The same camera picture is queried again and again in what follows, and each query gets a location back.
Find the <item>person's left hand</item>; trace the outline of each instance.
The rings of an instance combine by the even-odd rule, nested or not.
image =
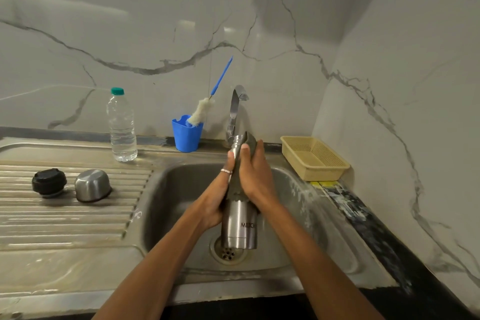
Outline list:
[[[223,168],[232,171],[234,167],[235,157],[233,152],[229,151]],[[197,210],[201,215],[203,230],[213,228],[222,221],[220,203],[229,187],[229,178],[230,175],[228,173],[220,171],[207,189],[190,206],[192,210]]]

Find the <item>clear plastic water bottle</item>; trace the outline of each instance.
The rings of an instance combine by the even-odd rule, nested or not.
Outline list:
[[[137,137],[134,130],[134,111],[121,87],[112,87],[112,98],[106,105],[110,142],[113,155],[120,162],[137,158]]]

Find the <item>faucet spout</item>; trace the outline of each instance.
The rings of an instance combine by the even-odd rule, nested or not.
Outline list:
[[[233,142],[233,136],[235,135],[235,124],[237,122],[240,100],[247,101],[248,99],[249,97],[245,91],[245,87],[242,85],[235,86],[230,104],[230,117],[228,119],[228,126],[226,127],[226,141],[230,146]]]

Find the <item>black lid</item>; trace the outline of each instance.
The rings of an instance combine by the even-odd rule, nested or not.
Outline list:
[[[32,189],[42,196],[57,194],[63,190],[66,184],[67,178],[58,168],[39,171],[32,179]]]

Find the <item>person's left arm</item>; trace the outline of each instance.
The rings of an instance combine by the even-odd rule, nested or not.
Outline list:
[[[225,169],[235,159],[228,153]],[[122,281],[93,320],[158,320],[175,278],[198,238],[222,220],[220,202],[225,196],[229,174],[220,172],[207,190],[183,213],[173,228]]]

